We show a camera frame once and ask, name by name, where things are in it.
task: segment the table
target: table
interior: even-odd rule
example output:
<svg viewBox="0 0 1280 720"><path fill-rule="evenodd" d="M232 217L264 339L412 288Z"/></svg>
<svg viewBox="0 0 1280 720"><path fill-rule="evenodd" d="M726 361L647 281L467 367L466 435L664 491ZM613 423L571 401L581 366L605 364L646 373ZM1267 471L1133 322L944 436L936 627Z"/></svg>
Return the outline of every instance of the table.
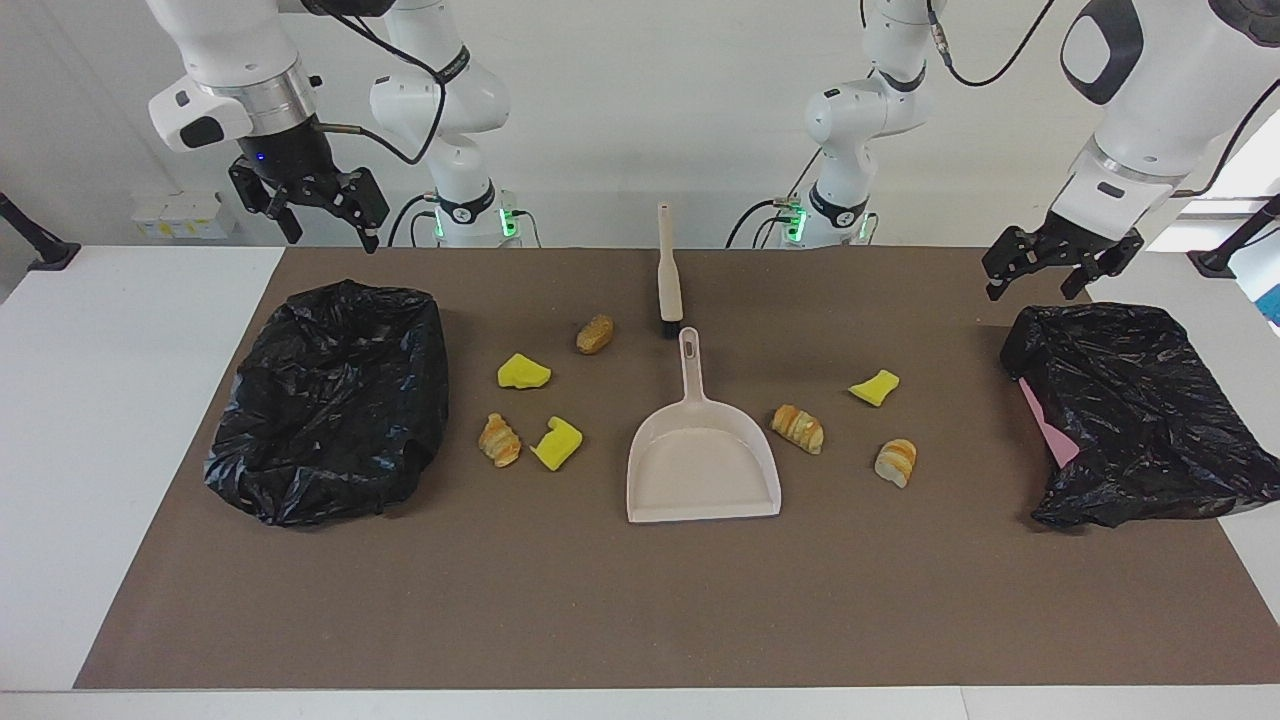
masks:
<svg viewBox="0 0 1280 720"><path fill-rule="evenodd" d="M763 717L796 710L814 717L1012 717L1034 707L1042 716L1056 710L1064 716L1124 716L1121 708L1128 708L1128 716L1140 710L1190 717L1212 707L1219 717L1249 717L1280 700L1275 687L63 694L278 260L275 249L86 249L69 272L28 278L0 306L0 466L9 478L67 480L56 487L10 482L9 501L0 509L0 646L29 648L4 659L0 683L58 693L0 696L0 711L110 717L173 715L178 708L187 716L347 708L348 716L360 716L376 708L380 716L397 716L434 708L461 717L582 715L608 707L611 715L626 716L617 710L626 706L637 717ZM146 282L129 282L137 278ZM1280 447L1277 391L1266 382L1280 346L1234 286L1202 283L1181 256L1146 254L1123 278L1096 286L1093 296L1167 307L1188 327L1260 442ZM186 334L191 327L201 332ZM166 388L163 396L125 392L148 380L159 387L156 379ZM110 415L84 407L122 410ZM92 445L63 447L61 437L92 438ZM116 462L104 466L96 460L104 456ZM120 480L129 492L116 489ZM24 510L32 506L64 510ZM1277 510L1222 520L1274 614L1280 564L1267 550L1280 539ZM116 521L92 520L102 514ZM32 544L41 551L17 550Z"/></svg>

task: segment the plastic bag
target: plastic bag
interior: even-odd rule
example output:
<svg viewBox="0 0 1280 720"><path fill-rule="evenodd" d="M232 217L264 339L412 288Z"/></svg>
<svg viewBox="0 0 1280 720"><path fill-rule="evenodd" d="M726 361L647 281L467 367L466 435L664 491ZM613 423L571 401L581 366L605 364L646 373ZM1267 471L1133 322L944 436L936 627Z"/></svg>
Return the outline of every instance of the plastic bag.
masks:
<svg viewBox="0 0 1280 720"><path fill-rule="evenodd" d="M1280 495L1280 462L1158 307L1027 307L1000 359L1080 450L1050 478L1039 523L1215 518Z"/></svg>
<svg viewBox="0 0 1280 720"><path fill-rule="evenodd" d="M289 297L236 370L205 484L269 525L381 512L449 415L435 300L352 281Z"/></svg>

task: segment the white dustpan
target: white dustpan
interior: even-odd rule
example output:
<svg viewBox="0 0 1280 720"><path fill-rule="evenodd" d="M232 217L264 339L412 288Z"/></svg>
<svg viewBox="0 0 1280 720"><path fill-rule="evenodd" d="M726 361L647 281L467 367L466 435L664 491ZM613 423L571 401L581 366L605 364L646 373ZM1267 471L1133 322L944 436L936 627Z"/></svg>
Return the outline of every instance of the white dustpan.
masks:
<svg viewBox="0 0 1280 720"><path fill-rule="evenodd" d="M782 510L782 486L764 432L703 391L698 331L680 332L685 398L649 415L631 441L627 519L669 523L758 518Z"/></svg>

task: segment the black stand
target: black stand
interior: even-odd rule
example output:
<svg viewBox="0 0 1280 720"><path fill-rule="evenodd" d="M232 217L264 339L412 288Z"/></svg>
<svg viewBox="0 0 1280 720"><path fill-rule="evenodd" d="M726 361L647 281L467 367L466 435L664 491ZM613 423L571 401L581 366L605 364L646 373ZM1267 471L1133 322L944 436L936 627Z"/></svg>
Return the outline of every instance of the black stand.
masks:
<svg viewBox="0 0 1280 720"><path fill-rule="evenodd" d="M1275 195L1261 210L1253 214L1240 225L1231 237L1222 241L1216 250L1192 250L1187 254L1192 259L1192 265L1206 278L1235 278L1235 273L1229 266L1231 256L1244 247L1262 228L1271 224L1276 215L1280 215L1280 195Z"/></svg>
<svg viewBox="0 0 1280 720"><path fill-rule="evenodd" d="M36 224L3 192L0 192L0 218L9 220L13 229L18 231L18 234L36 249L36 252L40 252L40 260L27 265L28 270L61 270L79 252L78 242L63 242L58 236Z"/></svg>

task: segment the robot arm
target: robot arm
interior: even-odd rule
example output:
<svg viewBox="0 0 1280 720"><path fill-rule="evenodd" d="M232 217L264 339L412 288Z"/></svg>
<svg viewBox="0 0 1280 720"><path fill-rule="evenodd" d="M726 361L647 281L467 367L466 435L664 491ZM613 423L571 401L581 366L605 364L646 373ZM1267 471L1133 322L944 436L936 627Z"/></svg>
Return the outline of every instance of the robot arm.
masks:
<svg viewBox="0 0 1280 720"><path fill-rule="evenodd" d="M303 0L312 8L316 0ZM343 14L376 15L392 0L324 0ZM388 206L366 168L344 173L316 127L314 85L280 26L275 0L147 0L182 53L187 74L156 95L151 120L165 143L188 151L236 140L228 170L250 213L275 220L294 243L302 228L289 205L323 208L378 247Z"/></svg>
<svg viewBox="0 0 1280 720"><path fill-rule="evenodd" d="M392 44L440 68L449 101L426 155L440 204L436 223L453 246L493 247L509 237L500 191L467 133L498 129L511 115L511 96L498 77L472 59L445 0L397 0L384 17ZM421 145L442 102L440 88L420 68L379 78L369 94L374 118L388 131Z"/></svg>
<svg viewBox="0 0 1280 720"><path fill-rule="evenodd" d="M941 13L945 0L933 3ZM822 146L822 170L801 199L804 231L783 247L844 245L867 208L877 164L867 143L916 128L933 110L924 85L933 49L925 0L877 0L867 17L863 47L870 77L814 95L805 113L809 136Z"/></svg>
<svg viewBox="0 0 1280 720"><path fill-rule="evenodd" d="M1280 76L1277 0L1092 0L1062 44L1062 69L1106 108L1038 229L1007 228L983 256L987 293L1042 268L1075 270L1068 299L1117 275L1134 229Z"/></svg>

